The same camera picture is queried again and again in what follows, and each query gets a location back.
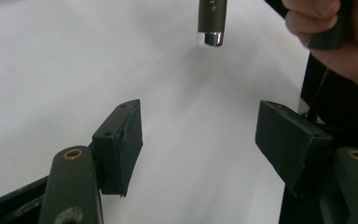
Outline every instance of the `cylindrical probe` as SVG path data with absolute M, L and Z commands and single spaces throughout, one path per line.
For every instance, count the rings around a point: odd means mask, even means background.
M 222 46 L 225 33 L 227 0 L 200 0 L 199 43 Z

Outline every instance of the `white surface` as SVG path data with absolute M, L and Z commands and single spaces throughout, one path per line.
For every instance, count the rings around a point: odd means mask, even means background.
M 229 1 L 223 47 L 199 48 L 198 3 L 0 0 L 0 196 L 139 98 L 145 145 L 105 223 L 277 223 L 258 103 L 296 109 L 308 53 L 262 0 Z

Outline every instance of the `hand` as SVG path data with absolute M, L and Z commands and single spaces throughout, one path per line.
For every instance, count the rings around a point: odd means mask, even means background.
M 332 28 L 337 22 L 340 0 L 282 0 L 289 9 L 286 15 L 288 30 L 304 46 L 311 34 Z M 358 0 L 352 0 L 351 32 L 341 49 L 314 50 L 310 53 L 326 67 L 358 84 Z

